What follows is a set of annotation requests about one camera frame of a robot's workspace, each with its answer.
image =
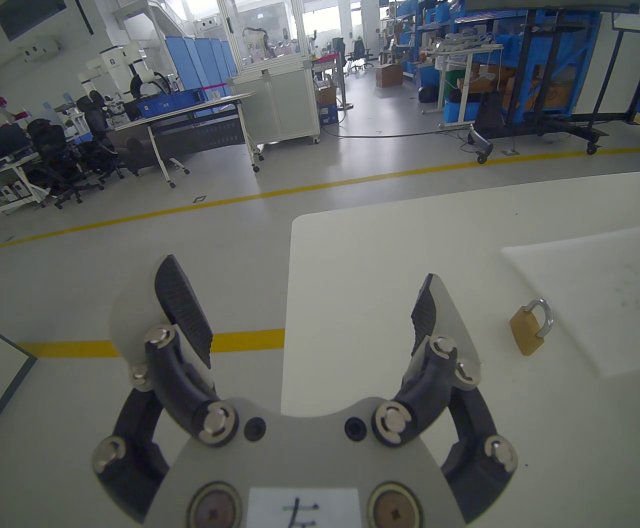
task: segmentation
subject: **cable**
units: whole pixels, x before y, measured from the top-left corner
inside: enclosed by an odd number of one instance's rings
[[[457,129],[449,129],[446,131],[443,130],[432,130],[430,132],[413,132],[411,134],[393,134],[390,136],[341,136],[340,134],[334,134],[332,132],[329,132],[328,130],[326,130],[324,128],[324,126],[322,126],[322,130],[324,130],[327,134],[329,134],[330,136],[333,136],[334,138],[351,138],[351,139],[378,139],[378,138],[409,138],[411,136],[428,136],[429,134],[442,134],[445,132],[453,132],[456,130],[467,130],[468,127],[464,126],[464,127],[460,127]]]

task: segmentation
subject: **cardboard box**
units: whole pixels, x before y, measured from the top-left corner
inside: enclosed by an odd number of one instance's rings
[[[376,66],[376,86],[386,88],[402,84],[402,64],[383,64]]]
[[[317,93],[316,101],[320,106],[335,104],[335,86],[324,86]]]
[[[464,88],[464,85],[465,85],[464,77],[462,77],[461,79],[458,79],[457,82],[458,82],[458,88],[462,90],[462,88]],[[498,82],[497,80],[491,81],[486,77],[472,76],[469,79],[469,93],[492,92],[494,91],[497,85],[497,82]]]
[[[533,90],[535,86],[540,83],[539,79],[535,79],[529,88],[529,91]],[[511,93],[513,92],[513,85],[515,84],[515,78],[511,77],[507,82],[507,89],[504,92],[504,99],[502,100],[502,107],[507,110],[509,108],[509,102],[511,100]],[[547,93],[547,99],[543,108],[561,108],[566,106],[569,102],[569,96],[571,95],[571,89],[573,87],[573,83],[551,83],[549,87],[549,92]],[[527,102],[525,103],[524,109],[525,111],[532,110],[536,103],[535,94],[533,97],[529,97]]]
[[[495,75],[496,79],[499,76],[501,81],[506,81],[516,74],[516,68],[511,68],[510,66],[499,67],[497,64],[480,64],[477,71],[485,71],[485,69],[487,73]]]

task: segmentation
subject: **black office chair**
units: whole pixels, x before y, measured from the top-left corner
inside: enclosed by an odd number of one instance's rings
[[[62,209],[62,203],[76,197],[76,202],[81,204],[80,191],[100,189],[104,187],[98,184],[82,184],[86,180],[86,174],[78,165],[79,156],[67,145],[65,131],[60,125],[51,125],[46,119],[36,119],[27,125],[27,133],[42,162],[37,168],[46,174],[50,180],[51,194],[57,198],[55,206]]]
[[[86,141],[77,146],[82,156],[83,166],[97,174],[100,183],[104,183],[104,180],[114,172],[122,180],[124,174],[121,169],[124,168],[139,176],[137,171],[131,170],[118,157],[118,153],[107,137],[109,124],[107,123],[108,114],[102,109],[104,99],[95,90],[92,90],[91,94],[91,98],[84,95],[76,101],[76,106],[80,112],[84,113],[84,120],[93,136],[93,141]]]
[[[349,53],[347,60],[349,61],[349,67],[347,68],[347,75],[354,70],[365,70],[368,67],[373,68],[373,64],[369,63],[369,60],[373,58],[373,55],[369,53],[369,49],[365,49],[364,42],[361,38],[353,42],[353,51]]]

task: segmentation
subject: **window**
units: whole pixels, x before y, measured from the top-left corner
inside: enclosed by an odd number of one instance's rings
[[[351,25],[362,25],[362,9],[360,8],[360,2],[351,3]]]
[[[340,11],[338,10],[338,6],[302,13],[302,20],[308,35],[313,35],[314,30],[320,33],[321,31],[340,29]]]

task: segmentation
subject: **white table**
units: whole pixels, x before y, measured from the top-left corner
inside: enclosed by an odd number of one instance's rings
[[[15,172],[16,176],[18,176],[18,179],[23,183],[25,188],[27,188],[31,193],[29,196],[23,196],[18,200],[14,200],[13,202],[9,202],[8,204],[0,206],[0,211],[14,209],[30,202],[41,203],[42,200],[44,200],[44,198],[46,198],[46,196],[49,194],[48,189],[43,189],[42,187],[38,187],[37,185],[33,185],[32,183],[30,183],[27,175],[24,173],[24,169],[22,168],[22,166],[26,163],[34,161],[39,157],[40,154],[38,154],[37,152],[32,152],[28,156],[24,156],[17,161],[7,163],[6,165],[2,165],[2,167],[0,167],[0,172],[3,172],[5,170],[13,170],[13,172]]]
[[[392,398],[410,358],[418,289],[438,273],[483,363],[480,391],[520,460],[473,526],[637,526],[640,372],[599,378],[561,324],[522,356],[509,318],[534,292],[500,249],[638,226],[638,196],[640,173],[626,173],[297,218],[282,412]],[[455,441],[448,414],[423,439],[441,463]]]
[[[442,122],[440,124],[440,128],[451,128],[451,127],[459,127],[461,125],[468,125],[473,123],[474,121],[465,121],[465,112],[467,111],[467,99],[469,96],[469,81],[471,79],[471,66],[474,61],[474,55],[476,53],[491,53],[492,51],[499,51],[502,49],[502,44],[483,44],[482,46],[475,48],[468,48],[456,51],[431,51],[427,52],[427,56],[438,58],[443,58],[443,66],[442,70],[440,70],[440,87],[438,91],[438,106],[432,110],[423,110],[423,114],[429,114],[434,112],[441,112],[444,108],[444,89],[445,83],[447,80],[447,65],[449,64],[449,59],[455,55],[466,55],[467,59],[465,62],[465,84],[462,87],[462,95],[460,99],[460,113],[458,114],[458,121],[454,123],[445,123]]]
[[[157,159],[158,165],[160,166],[160,169],[162,170],[162,173],[164,175],[164,179],[166,179],[167,183],[169,183],[169,185],[173,188],[173,187],[175,187],[175,184],[171,181],[171,178],[169,176],[169,173],[167,172],[166,166],[164,165],[164,161],[163,161],[163,159],[162,159],[162,157],[160,155],[160,152],[158,150],[158,146],[156,144],[156,137],[154,136],[154,133],[153,133],[151,125],[154,124],[154,123],[158,123],[160,121],[163,121],[163,120],[170,119],[172,117],[179,117],[179,116],[183,116],[183,115],[187,115],[187,114],[195,114],[195,113],[201,112],[203,110],[209,110],[209,109],[212,109],[212,108],[218,108],[218,107],[226,106],[228,104],[232,104],[232,105],[234,105],[236,107],[237,112],[238,112],[238,118],[240,119],[240,126],[242,128],[244,141],[246,143],[247,150],[249,151],[250,159],[252,160],[251,161],[251,165],[253,166],[253,171],[254,172],[258,172],[260,169],[255,164],[255,157],[256,156],[260,156],[260,152],[261,151],[258,148],[258,145],[251,139],[251,136],[249,135],[249,133],[246,130],[246,126],[244,124],[244,116],[243,116],[243,111],[242,111],[242,104],[241,104],[241,101],[243,99],[246,99],[247,97],[251,97],[252,95],[255,95],[256,93],[257,92],[248,92],[248,93],[238,93],[237,95],[227,95],[225,97],[221,97],[220,99],[213,99],[213,100],[205,101],[203,103],[196,104],[196,105],[190,106],[188,108],[182,108],[181,110],[174,110],[173,112],[168,112],[166,114],[160,114],[160,115],[157,115],[157,116],[154,116],[154,117],[148,117],[148,118],[145,118],[145,119],[138,119],[136,121],[132,121],[132,122],[127,123],[125,125],[122,125],[120,127],[116,127],[114,129],[114,131],[115,132],[119,132],[121,130],[126,130],[126,129],[131,128],[131,127],[137,127],[137,126],[140,126],[140,125],[146,125],[147,126],[147,132],[149,134],[149,140],[151,141],[151,145],[153,146],[154,153],[156,155],[156,159]],[[173,158],[171,158],[171,160],[178,167],[181,167],[181,168],[185,169],[184,165],[182,165],[178,161],[174,160]]]

